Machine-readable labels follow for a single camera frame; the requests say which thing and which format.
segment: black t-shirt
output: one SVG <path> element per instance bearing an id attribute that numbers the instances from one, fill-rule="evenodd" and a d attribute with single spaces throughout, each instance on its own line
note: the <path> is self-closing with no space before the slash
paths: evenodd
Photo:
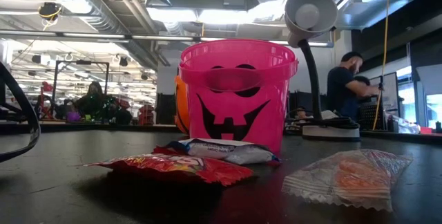
<path id="1" fill-rule="evenodd" d="M 330 70 L 327 78 L 327 106 L 330 111 L 337 110 L 342 116 L 357 121 L 358 99 L 355 93 L 345 87 L 353 79 L 353 73 L 346 68 Z"/>

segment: black table surface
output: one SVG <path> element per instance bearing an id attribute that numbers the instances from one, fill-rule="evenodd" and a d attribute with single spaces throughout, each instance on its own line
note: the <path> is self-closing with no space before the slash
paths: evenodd
<path id="1" fill-rule="evenodd" d="M 283 164 L 250 166 L 255 179 L 232 187 L 161 183 L 76 165 L 150 153 L 179 133 L 44 133 L 28 153 L 0 164 L 0 223 L 442 223 L 442 149 L 363 138 L 360 143 L 284 137 Z M 0 151 L 29 136 L 0 136 Z M 285 176 L 338 151 L 412 154 L 392 191 L 394 212 L 306 203 L 281 193 Z"/>

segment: white candy wrapper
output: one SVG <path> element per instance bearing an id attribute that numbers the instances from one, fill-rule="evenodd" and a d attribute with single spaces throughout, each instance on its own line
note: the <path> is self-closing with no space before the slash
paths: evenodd
<path id="1" fill-rule="evenodd" d="M 287 176 L 282 191 L 313 203 L 391 212 L 391 187 L 412 161 L 371 149 L 338 152 Z"/>
<path id="2" fill-rule="evenodd" d="M 279 158 L 267 147 L 234 140 L 191 138 L 188 140 L 172 141 L 165 147 L 155 148 L 153 152 L 216 158 L 236 165 L 280 162 Z"/>

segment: pink plastic bucket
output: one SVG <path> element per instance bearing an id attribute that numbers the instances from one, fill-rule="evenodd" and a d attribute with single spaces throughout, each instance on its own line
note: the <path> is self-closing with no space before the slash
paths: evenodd
<path id="1" fill-rule="evenodd" d="M 256 40 L 209 41 L 181 55 L 191 138 L 247 141 L 279 152 L 294 53 Z"/>

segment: bucket handle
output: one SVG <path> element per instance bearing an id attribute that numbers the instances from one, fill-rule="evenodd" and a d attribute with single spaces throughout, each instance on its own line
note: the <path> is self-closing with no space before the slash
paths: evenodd
<path id="1" fill-rule="evenodd" d="M 214 91 L 244 91 L 290 79 L 298 70 L 298 60 L 271 68 L 217 68 L 195 71 L 180 63 L 180 77 L 186 84 L 203 86 Z"/>

